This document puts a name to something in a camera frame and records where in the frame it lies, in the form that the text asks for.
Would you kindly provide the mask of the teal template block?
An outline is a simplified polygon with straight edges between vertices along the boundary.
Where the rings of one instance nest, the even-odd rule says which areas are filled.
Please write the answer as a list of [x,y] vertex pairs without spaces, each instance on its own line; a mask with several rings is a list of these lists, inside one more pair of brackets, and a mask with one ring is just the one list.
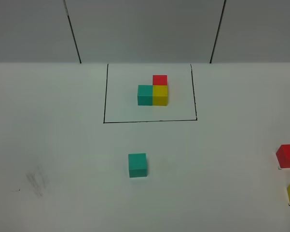
[[152,106],[152,96],[152,85],[138,85],[138,105]]

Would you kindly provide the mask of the yellow template block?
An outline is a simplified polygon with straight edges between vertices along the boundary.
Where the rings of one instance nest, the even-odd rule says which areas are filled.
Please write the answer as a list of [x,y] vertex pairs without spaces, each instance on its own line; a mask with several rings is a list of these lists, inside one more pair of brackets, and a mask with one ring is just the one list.
[[153,85],[152,104],[155,106],[167,106],[168,105],[168,86],[166,86],[166,85]]

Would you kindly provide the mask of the red template block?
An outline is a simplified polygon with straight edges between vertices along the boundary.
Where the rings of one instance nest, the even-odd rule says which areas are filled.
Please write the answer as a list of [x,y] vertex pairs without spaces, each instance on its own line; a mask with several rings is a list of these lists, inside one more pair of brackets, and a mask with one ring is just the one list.
[[167,75],[153,75],[152,84],[154,86],[167,86]]

